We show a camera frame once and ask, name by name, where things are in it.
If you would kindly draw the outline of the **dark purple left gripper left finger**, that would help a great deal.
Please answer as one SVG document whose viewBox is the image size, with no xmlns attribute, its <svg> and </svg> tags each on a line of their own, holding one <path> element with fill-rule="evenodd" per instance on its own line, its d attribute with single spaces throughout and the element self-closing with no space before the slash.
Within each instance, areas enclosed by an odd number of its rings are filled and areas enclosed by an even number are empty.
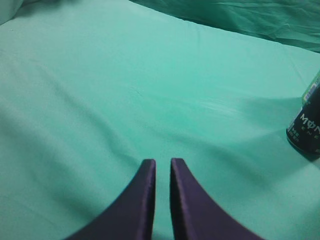
<svg viewBox="0 0 320 240">
<path fill-rule="evenodd" d="M 145 159 L 122 193 L 68 240 L 150 240 L 156 203 L 156 161 Z"/>
</svg>

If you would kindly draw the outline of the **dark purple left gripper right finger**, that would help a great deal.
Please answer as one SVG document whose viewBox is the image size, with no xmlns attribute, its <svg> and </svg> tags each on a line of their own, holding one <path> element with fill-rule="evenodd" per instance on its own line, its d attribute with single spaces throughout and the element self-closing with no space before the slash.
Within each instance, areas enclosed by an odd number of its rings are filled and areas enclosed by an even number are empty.
<svg viewBox="0 0 320 240">
<path fill-rule="evenodd" d="M 226 213 L 182 158 L 170 162 L 170 214 L 175 240 L 261 240 Z"/>
</svg>

